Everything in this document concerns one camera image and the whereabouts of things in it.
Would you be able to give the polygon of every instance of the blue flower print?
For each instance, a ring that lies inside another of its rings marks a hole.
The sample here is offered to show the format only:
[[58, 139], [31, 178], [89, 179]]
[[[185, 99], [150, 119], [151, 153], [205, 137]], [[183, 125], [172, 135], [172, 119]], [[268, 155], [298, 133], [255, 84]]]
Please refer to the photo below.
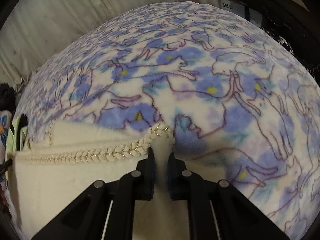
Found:
[[186, 30], [184, 28], [175, 28], [172, 30], [168, 30], [167, 33], [168, 35], [177, 35], [177, 34], [181, 34], [184, 33]]
[[117, 42], [114, 42], [113, 40], [105, 40], [101, 45], [100, 47], [108, 47], [108, 46], [116, 46], [117, 45]]
[[156, 73], [155, 76], [144, 77], [146, 84], [142, 87], [142, 91], [148, 95], [158, 95], [158, 89], [165, 89], [168, 87], [165, 82], [165, 73]]
[[180, 19], [178, 17], [174, 17], [174, 20], [173, 20], [174, 23], [184, 23], [185, 21], [186, 21], [185, 18]]
[[151, 127], [155, 121], [156, 110], [145, 103], [129, 108], [112, 108], [101, 111], [98, 124], [112, 129], [124, 129], [126, 123], [142, 132]]
[[[201, 68], [201, 70], [203, 72], [208, 71], [208, 69], [205, 69], [204, 67]], [[203, 93], [197, 93], [197, 96], [200, 98], [223, 97], [228, 92], [222, 87], [224, 80], [228, 81], [228, 78], [222, 75], [209, 75], [202, 78], [202, 80], [197, 83], [196, 88], [197, 91], [201, 91]]]
[[193, 65], [198, 59], [203, 57], [203, 55], [203, 51], [195, 47], [186, 47], [183, 49], [164, 51], [157, 57], [156, 62], [158, 64], [167, 64], [173, 58], [181, 56], [181, 58], [190, 66]]
[[6, 145], [7, 136], [8, 136], [8, 129], [5, 128], [6, 124], [7, 124], [7, 116], [5, 115], [2, 118], [0, 117], [0, 137], [4, 147]]
[[127, 80], [138, 70], [135, 63], [128, 62], [127, 64], [121, 64], [121, 67], [116, 67], [112, 71], [112, 79], [115, 81]]
[[223, 129], [229, 133], [244, 131], [252, 119], [253, 116], [241, 106], [232, 106], [226, 112], [226, 125]]
[[147, 27], [147, 28], [139, 28], [138, 30], [136, 30], [136, 33], [144, 33], [144, 32], [147, 32], [147, 31], [154, 31], [154, 30], [157, 30], [157, 29], [160, 29], [161, 28], [161, 25], [157, 24], [157, 25], [152, 25]]
[[175, 150], [185, 156], [195, 156], [205, 151], [207, 145], [205, 140], [200, 139], [197, 130], [192, 130], [192, 121], [189, 116], [178, 114], [175, 116]]
[[238, 73], [241, 80], [241, 88], [243, 89], [244, 93], [254, 98], [256, 95], [256, 90], [261, 91], [262, 89], [260, 84], [257, 82], [259, 77], [255, 74], [243, 74], [242, 72]]
[[71, 100], [83, 101], [89, 94], [90, 84], [86, 83], [88, 76], [79, 76], [75, 82], [75, 89], [70, 95]]
[[125, 47], [129, 47], [133, 44], [135, 44], [138, 40], [137, 39], [128, 39], [128, 40], [124, 40], [120, 45], [121, 46], [125, 46]]

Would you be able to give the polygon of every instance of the white curtain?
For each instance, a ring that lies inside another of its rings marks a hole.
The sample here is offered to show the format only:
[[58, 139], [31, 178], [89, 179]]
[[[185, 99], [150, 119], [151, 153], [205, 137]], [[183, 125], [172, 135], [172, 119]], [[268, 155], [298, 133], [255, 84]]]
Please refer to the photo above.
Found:
[[[18, 89], [52, 55], [103, 22], [146, 4], [186, 0], [20, 0], [0, 31], [0, 83]], [[191, 0], [219, 6], [219, 0]]]

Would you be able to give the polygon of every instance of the rounded fabric mound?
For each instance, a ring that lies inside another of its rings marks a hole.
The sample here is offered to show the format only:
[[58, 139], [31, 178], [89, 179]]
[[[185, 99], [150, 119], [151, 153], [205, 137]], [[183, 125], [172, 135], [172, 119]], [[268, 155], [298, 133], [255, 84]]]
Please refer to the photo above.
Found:
[[172, 2], [121, 14], [51, 57], [16, 116], [35, 142], [55, 119], [140, 133], [165, 122], [180, 158], [219, 170], [300, 239], [320, 205], [319, 91], [258, 27]]

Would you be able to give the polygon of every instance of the white fabric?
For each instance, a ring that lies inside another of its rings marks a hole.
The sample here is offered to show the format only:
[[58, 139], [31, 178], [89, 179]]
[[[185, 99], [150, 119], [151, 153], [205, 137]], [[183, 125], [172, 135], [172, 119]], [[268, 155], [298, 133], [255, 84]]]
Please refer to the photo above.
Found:
[[[177, 0], [20, 0], [0, 31], [0, 83], [17, 90], [49, 57], [103, 22], [166, 1]], [[191, 1], [219, 6], [219, 0]]]

